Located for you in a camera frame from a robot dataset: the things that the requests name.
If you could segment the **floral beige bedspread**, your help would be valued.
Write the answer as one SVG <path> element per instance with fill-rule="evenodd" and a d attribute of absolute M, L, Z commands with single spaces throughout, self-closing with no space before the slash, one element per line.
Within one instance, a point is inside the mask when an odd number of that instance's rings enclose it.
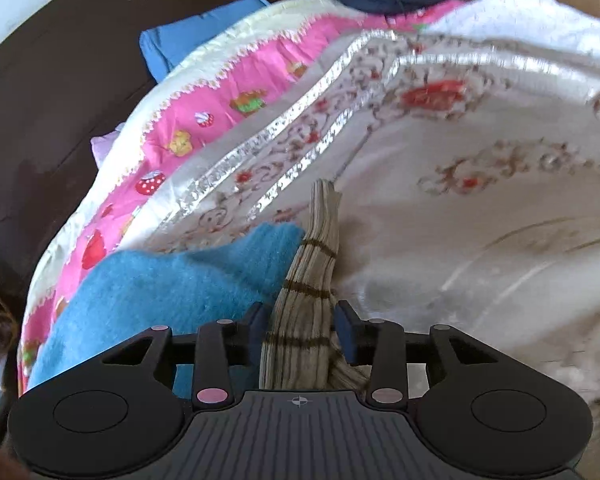
<path fill-rule="evenodd" d="M 453 325 L 576 390 L 600 479 L 600 59 L 364 30 L 183 162 L 123 248 L 175 252 L 311 220 L 340 193 L 332 289 L 411 330 Z"/>

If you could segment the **pink cartoon print quilt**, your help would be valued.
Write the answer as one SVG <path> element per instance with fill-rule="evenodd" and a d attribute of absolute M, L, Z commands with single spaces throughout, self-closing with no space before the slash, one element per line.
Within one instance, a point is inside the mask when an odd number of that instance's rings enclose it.
<path fill-rule="evenodd" d="M 283 0 L 190 52 L 132 111 L 94 184 L 38 260 L 18 348 L 19 390 L 27 390 L 38 350 L 86 274 L 117 249 L 183 162 L 277 100 L 347 30 L 412 32 L 461 5 L 448 0 L 385 18 L 335 0 Z"/>

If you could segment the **blue fuzzy blanket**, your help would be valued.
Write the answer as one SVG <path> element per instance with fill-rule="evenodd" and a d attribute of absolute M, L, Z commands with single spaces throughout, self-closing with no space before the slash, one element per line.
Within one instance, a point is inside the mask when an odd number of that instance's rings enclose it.
<path fill-rule="evenodd" d="M 293 223 L 261 224 L 233 243 L 193 252 L 115 252 L 87 275 L 32 366 L 34 388 L 152 326 L 175 335 L 256 302 L 274 304 L 303 238 Z"/>

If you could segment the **dark brown headboard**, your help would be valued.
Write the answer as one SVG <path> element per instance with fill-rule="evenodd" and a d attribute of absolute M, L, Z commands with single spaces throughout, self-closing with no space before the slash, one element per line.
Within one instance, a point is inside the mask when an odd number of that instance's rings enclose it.
<path fill-rule="evenodd" d="M 53 0 L 1 45 L 0 296 L 26 298 L 95 179 L 91 138 L 152 88 L 140 33 L 230 1 Z"/>

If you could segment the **white textured blanket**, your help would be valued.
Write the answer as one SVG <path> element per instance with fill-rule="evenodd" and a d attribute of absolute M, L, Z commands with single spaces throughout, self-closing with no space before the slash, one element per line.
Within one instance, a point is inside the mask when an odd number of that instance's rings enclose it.
<path fill-rule="evenodd" d="M 600 18 L 557 0 L 471 0 L 419 36 L 465 64 L 600 78 Z"/>

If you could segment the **cream brown-striped ribbed sweater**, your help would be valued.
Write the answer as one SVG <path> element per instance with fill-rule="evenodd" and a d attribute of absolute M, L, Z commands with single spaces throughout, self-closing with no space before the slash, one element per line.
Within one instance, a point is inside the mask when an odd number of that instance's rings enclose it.
<path fill-rule="evenodd" d="M 329 180 L 314 183 L 309 224 L 272 312 L 261 350 L 264 390 L 362 392 L 370 367 L 344 358 L 334 325 L 332 274 L 339 249 L 340 194 Z"/>

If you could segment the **blue pillow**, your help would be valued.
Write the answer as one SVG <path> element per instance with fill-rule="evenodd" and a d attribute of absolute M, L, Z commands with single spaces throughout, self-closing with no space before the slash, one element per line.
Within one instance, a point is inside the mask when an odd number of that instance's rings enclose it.
<path fill-rule="evenodd" d="M 163 81 L 190 52 L 269 5 L 268 0 L 235 0 L 203 14 L 144 30 L 138 44 L 149 73 L 155 81 Z"/>

